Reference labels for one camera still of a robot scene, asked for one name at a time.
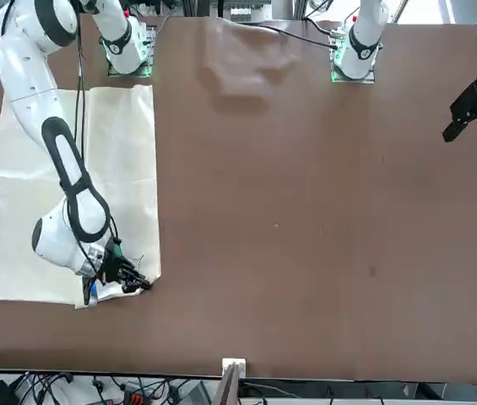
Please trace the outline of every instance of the cable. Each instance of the cable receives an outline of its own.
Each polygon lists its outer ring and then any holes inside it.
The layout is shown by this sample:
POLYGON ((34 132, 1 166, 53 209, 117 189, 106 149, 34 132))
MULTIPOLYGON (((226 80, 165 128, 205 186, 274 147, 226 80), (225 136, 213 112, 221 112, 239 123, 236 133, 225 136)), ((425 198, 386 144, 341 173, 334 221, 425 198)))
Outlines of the cable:
POLYGON ((347 17, 345 17, 345 19, 343 20, 343 22, 344 22, 344 23, 347 22, 347 20, 349 19, 349 17, 358 11, 358 8, 360 8, 360 6, 358 6, 358 7, 355 8, 353 11, 351 11, 350 14, 349 14, 347 17))
POLYGON ((11 13, 11 8, 13 7, 13 4, 15 3, 15 0, 11 0, 8 4, 8 7, 5 10, 5 14, 3 15, 3 20, 2 20, 2 30, 0 32, 0 35, 5 34, 5 25, 8 22, 9 18, 9 13, 11 13))
POLYGON ((143 397, 146 397, 146 393, 144 392, 144 388, 143 388, 143 381, 140 379, 140 377, 137 377, 137 378, 138 378, 138 386, 140 386, 141 392, 143 393, 143 397))
MULTIPOLYGON (((240 386, 243 386, 243 382, 239 382, 239 387, 240 386)), ((268 401, 266 400, 266 397, 264 396, 263 392, 261 390, 259 390, 258 388, 256 388, 255 386, 247 386, 247 388, 249 388, 250 390, 252 391, 255 391, 262 399, 261 402, 256 402, 254 405, 268 405, 268 401)))
POLYGON ((381 401, 381 405, 384 405, 384 400, 380 395, 371 394, 370 390, 368 390, 367 388, 364 389, 364 393, 366 394, 366 398, 378 399, 379 401, 381 401))
POLYGON ((330 8, 330 6, 332 5, 333 3, 333 0, 324 0, 322 3, 320 3, 318 6, 316 6, 313 11, 311 11, 306 17, 304 17, 304 19, 309 19, 317 10, 319 10, 320 8, 322 8, 325 4, 328 3, 328 6, 326 7, 326 10, 325 11, 328 11, 328 9, 330 8))
POLYGON ((284 391, 281 388, 278 388, 277 386, 265 386, 264 384, 253 384, 252 382, 243 382, 242 384, 244 386, 254 386, 256 388, 266 388, 267 390, 274 390, 274 391, 277 391, 281 394, 286 395, 287 397, 301 398, 298 395, 293 394, 292 392, 284 391))
POLYGON ((332 38, 332 33, 330 31, 321 28, 319 24, 317 24, 315 21, 313 21, 309 17, 305 17, 304 20, 307 21, 308 23, 313 24, 313 26, 315 27, 315 30, 319 31, 321 34, 328 35, 330 38, 332 38))
POLYGON ((114 217, 112 215, 111 215, 111 222, 112 222, 112 226, 114 226, 114 233, 115 233, 116 237, 118 238, 119 236, 118 236, 117 223, 115 222, 114 217))
POLYGON ((187 380, 181 382, 180 384, 178 384, 177 386, 172 387, 173 389, 175 389, 178 392, 179 397, 178 397, 178 401, 176 401, 176 402, 169 401, 169 399, 171 399, 171 384, 169 384, 169 391, 167 392, 167 398, 165 398, 165 400, 160 405, 165 405, 166 403, 169 403, 170 405, 178 405, 182 401, 182 399, 184 399, 183 397, 180 397, 180 388, 185 386, 190 381, 191 381, 191 379, 187 379, 187 380))
POLYGON ((51 394, 52 401, 54 402, 55 405, 60 405, 60 402, 56 399, 54 396, 54 392, 52 392, 52 383, 57 380, 55 377, 54 380, 51 379, 51 377, 48 375, 46 377, 41 378, 40 376, 38 377, 39 382, 43 385, 43 388, 39 391, 37 394, 37 402, 39 404, 43 404, 45 402, 45 397, 46 394, 49 393, 51 394))
POLYGON ((126 386, 125 384, 120 384, 112 375, 111 375, 111 380, 116 384, 118 388, 120 388, 120 391, 126 391, 126 386))
POLYGON ((169 19, 169 17, 172 16, 172 14, 174 14, 176 12, 176 8, 174 10, 172 10, 172 13, 168 14, 165 19, 163 20, 163 22, 161 23, 160 27, 155 31, 155 34, 158 35, 161 30, 163 29, 163 26, 165 25, 165 23, 167 22, 167 20, 169 19))
POLYGON ((322 46, 322 47, 325 47, 325 48, 333 49, 335 51, 338 50, 338 47, 336 45, 325 44, 325 43, 322 43, 322 42, 317 42, 316 40, 315 41, 314 40, 308 40, 307 38, 304 38, 303 36, 294 35, 294 34, 291 34, 288 31, 280 30, 279 28, 271 27, 269 25, 258 25, 258 27, 266 28, 268 30, 272 30, 272 31, 275 31, 275 32, 279 32, 280 34, 288 35, 288 36, 291 36, 293 38, 296 38, 297 40, 302 40, 302 41, 308 42, 308 43, 313 44, 313 45, 319 45, 319 46, 322 46))

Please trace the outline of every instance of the white fabric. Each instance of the white fabric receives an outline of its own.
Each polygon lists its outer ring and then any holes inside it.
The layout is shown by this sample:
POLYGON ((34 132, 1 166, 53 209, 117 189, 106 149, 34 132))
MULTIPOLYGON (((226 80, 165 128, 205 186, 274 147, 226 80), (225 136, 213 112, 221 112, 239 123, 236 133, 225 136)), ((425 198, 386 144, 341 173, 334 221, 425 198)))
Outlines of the white fabric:
MULTIPOLYGON (((75 97, 75 91, 60 91, 72 132, 75 97)), ((152 88, 87 91, 85 138, 85 164, 109 203, 123 254, 134 264, 142 258, 138 270, 154 281, 160 276, 160 241, 152 88)), ((50 157, 24 133, 5 100, 0 116, 0 300, 82 302, 81 278, 40 259, 31 248, 35 222, 62 196, 50 157)), ((117 284, 107 286, 100 298, 122 294, 117 284)))

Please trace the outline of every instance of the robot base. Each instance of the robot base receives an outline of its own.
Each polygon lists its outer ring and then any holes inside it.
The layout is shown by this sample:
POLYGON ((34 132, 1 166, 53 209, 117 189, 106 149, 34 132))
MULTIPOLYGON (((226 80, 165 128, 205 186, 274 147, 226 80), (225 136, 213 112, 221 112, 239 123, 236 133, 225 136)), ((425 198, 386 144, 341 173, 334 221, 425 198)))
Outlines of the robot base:
POLYGON ((152 68, 154 66, 154 44, 155 44, 155 35, 157 34, 157 27, 155 25, 146 26, 146 46, 148 51, 148 56, 146 62, 143 62, 134 72, 129 74, 119 73, 109 62, 108 50, 105 46, 106 60, 107 60, 107 75, 111 78, 149 78, 152 75, 152 68))
POLYGON ((365 84, 373 84, 375 83, 375 58, 377 57, 377 53, 382 49, 382 44, 379 43, 379 47, 375 51, 375 54, 373 55, 373 63, 371 64, 371 68, 369 73, 361 79, 352 79, 348 78, 347 76, 344 75, 343 72, 341 72, 341 69, 339 66, 336 65, 335 61, 341 57, 341 50, 344 47, 345 44, 345 33, 341 33, 336 31, 336 34, 338 34, 338 37, 335 39, 332 39, 330 41, 330 44, 336 45, 338 47, 337 51, 330 50, 330 77, 332 79, 332 83, 339 83, 339 82, 351 82, 351 83, 365 83, 365 84))

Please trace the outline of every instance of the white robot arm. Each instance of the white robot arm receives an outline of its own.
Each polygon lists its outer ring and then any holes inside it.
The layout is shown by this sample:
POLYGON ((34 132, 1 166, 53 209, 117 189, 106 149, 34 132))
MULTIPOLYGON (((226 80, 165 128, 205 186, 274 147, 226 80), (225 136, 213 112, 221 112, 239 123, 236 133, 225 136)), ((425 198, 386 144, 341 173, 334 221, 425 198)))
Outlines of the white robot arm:
POLYGON ((388 6, 383 0, 360 1, 358 17, 347 33, 341 57, 335 61, 344 76, 352 80, 367 76, 387 22, 388 6))
MULTIPOLYGON (((128 27, 134 23, 128 23, 118 0, 85 3, 104 9, 105 13, 94 14, 94 18, 99 15, 98 27, 102 29, 107 24, 121 27, 122 31, 106 30, 106 34, 112 32, 111 41, 124 42, 128 27)), ((37 221, 32 235, 34 252, 85 277, 91 282, 88 290, 96 278, 103 283, 117 281, 127 292, 137 287, 149 288, 131 262, 122 256, 120 241, 114 235, 109 238, 108 204, 95 190, 64 120, 57 84, 46 60, 46 55, 68 46, 76 38, 77 15, 72 5, 68 0, 17 0, 11 7, 0 9, 0 31, 6 17, 6 29, 0 36, 0 80, 4 94, 26 134, 51 157, 65 194, 49 214, 37 221)), ((138 42, 131 35, 128 37, 114 62, 122 71, 131 69, 131 72, 146 57, 143 59, 138 42)), ((87 291, 84 292, 87 303, 87 291)))

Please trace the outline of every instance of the table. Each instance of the table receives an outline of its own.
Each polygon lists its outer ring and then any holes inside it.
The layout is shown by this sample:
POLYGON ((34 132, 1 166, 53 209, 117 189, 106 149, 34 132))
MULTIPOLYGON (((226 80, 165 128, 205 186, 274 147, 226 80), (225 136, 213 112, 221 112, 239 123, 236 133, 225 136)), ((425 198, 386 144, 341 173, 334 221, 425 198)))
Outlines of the table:
MULTIPOLYGON (((83 37, 89 87, 150 83, 108 78, 87 18, 83 37)), ((220 375, 244 357, 249 376, 477 382, 477 123, 441 136, 477 29, 389 25, 383 43, 374 85, 332 84, 324 48, 168 19, 162 277, 93 310, 0 302, 0 368, 220 375)), ((75 47, 49 60, 74 89, 75 47)))

